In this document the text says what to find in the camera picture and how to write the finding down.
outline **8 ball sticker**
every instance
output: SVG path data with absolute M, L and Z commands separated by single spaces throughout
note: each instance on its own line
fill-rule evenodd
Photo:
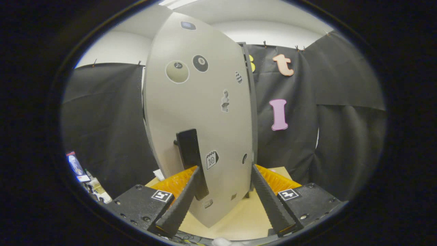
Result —
M 297 194 L 297 192 L 295 192 L 293 189 L 283 190 L 278 192 L 278 194 L 284 201 L 299 197 L 299 194 Z
M 219 161 L 219 155 L 217 151 L 211 151 L 206 155 L 206 169 L 210 169 Z
M 204 73 L 208 70 L 208 61 L 205 57 L 197 55 L 193 57 L 193 65 L 200 72 Z

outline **wooden table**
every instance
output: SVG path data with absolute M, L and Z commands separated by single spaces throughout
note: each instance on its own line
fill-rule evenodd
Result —
M 291 179 L 285 167 L 270 170 Z M 147 187 L 158 183 L 157 178 L 146 184 Z M 249 198 L 243 198 L 227 215 L 210 228 L 201 224 L 190 212 L 185 216 L 179 230 L 205 238 L 224 237 L 228 240 L 250 240 L 267 236 L 272 228 L 256 190 L 249 192 Z

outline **black curtain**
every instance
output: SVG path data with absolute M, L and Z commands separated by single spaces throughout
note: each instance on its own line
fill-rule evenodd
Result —
M 309 169 L 317 141 L 317 108 L 312 74 L 303 54 L 296 49 L 248 45 L 253 57 L 258 112 L 258 164 L 266 168 L 284 166 L 293 180 L 309 181 Z M 291 60 L 292 76 L 279 72 L 273 57 L 284 54 Z M 273 99 L 285 99 L 288 128 L 273 131 Z
M 293 180 L 350 199 L 375 169 L 385 136 L 384 99 L 369 63 L 336 31 L 305 50 L 248 49 L 256 66 L 258 164 L 285 166 Z M 291 59 L 294 75 L 279 73 L 278 54 Z M 287 100 L 288 129 L 272 131 L 268 102 L 277 98 Z
M 146 184 L 158 165 L 142 116 L 144 66 L 102 63 L 75 69 L 65 90 L 61 123 L 66 151 L 115 198 Z

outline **dark hole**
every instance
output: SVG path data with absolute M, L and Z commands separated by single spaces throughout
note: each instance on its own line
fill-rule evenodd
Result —
M 243 164 L 246 162 L 247 154 L 244 154 L 243 156 Z

